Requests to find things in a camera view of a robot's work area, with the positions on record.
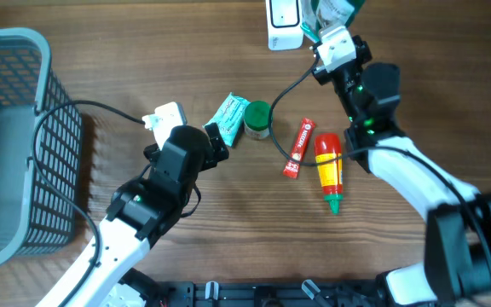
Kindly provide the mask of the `teal tissue pack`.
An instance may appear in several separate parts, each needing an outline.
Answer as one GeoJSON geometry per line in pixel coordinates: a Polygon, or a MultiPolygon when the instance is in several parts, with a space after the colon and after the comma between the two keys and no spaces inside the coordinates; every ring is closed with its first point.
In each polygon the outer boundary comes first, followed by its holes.
{"type": "Polygon", "coordinates": [[[229,93],[205,126],[216,123],[224,143],[232,147],[243,124],[245,110],[250,104],[245,98],[229,93]]]}

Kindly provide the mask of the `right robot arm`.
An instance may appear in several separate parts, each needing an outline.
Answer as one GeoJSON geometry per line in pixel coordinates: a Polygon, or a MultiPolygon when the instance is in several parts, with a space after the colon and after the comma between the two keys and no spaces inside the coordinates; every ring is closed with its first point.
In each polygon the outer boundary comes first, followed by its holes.
{"type": "Polygon", "coordinates": [[[321,60],[315,79],[333,84],[349,117],[348,155],[426,223],[423,261],[383,275],[390,303],[454,303],[491,292],[491,193],[444,171],[400,129],[399,67],[371,63],[367,43],[343,27],[324,35],[313,51],[321,60]]]}

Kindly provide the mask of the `red Nescafe stick sachet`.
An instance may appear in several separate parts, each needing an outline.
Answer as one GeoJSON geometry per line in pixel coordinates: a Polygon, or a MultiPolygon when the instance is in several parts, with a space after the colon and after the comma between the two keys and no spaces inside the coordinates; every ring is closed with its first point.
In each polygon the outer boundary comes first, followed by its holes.
{"type": "Polygon", "coordinates": [[[302,119],[296,141],[290,154],[291,159],[287,161],[286,166],[283,170],[284,176],[290,177],[292,179],[297,178],[300,169],[300,162],[303,161],[304,155],[306,153],[306,148],[309,144],[309,140],[312,136],[314,128],[314,121],[307,118],[302,119]]]}

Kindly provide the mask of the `red sauce bottle green cap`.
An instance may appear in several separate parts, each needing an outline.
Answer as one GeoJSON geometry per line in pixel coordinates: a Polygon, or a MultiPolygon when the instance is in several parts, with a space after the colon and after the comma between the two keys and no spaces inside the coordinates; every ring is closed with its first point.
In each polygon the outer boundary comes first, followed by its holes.
{"type": "Polygon", "coordinates": [[[321,182],[323,199],[333,215],[339,214],[344,199],[342,148],[334,133],[320,134],[315,138],[315,163],[321,182]]]}

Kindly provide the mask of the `green lid jar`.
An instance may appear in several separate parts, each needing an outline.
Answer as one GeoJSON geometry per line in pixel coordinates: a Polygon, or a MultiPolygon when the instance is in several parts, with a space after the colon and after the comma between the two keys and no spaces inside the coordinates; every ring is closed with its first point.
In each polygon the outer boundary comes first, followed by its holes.
{"type": "Polygon", "coordinates": [[[245,108],[244,130],[249,137],[262,140],[269,135],[269,109],[265,101],[253,101],[245,108]]]}

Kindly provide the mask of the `green 3M gloves package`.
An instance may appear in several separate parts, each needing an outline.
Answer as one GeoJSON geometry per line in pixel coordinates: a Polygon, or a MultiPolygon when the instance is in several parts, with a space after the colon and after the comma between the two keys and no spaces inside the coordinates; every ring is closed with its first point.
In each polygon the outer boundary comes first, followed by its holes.
{"type": "Polygon", "coordinates": [[[334,25],[349,27],[364,3],[365,0],[301,0],[304,36],[318,43],[322,28],[334,25]]]}

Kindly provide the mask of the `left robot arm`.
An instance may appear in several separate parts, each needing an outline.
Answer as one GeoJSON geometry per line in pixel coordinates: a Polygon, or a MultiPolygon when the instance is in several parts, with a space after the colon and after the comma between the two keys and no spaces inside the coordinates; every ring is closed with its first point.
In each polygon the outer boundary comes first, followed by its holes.
{"type": "Polygon", "coordinates": [[[174,127],[163,146],[144,150],[148,175],[119,187],[101,220],[97,238],[40,301],[42,306],[164,305],[165,287],[136,270],[156,242],[181,218],[198,190],[202,171],[228,158],[217,124],[199,130],[174,127]]]}

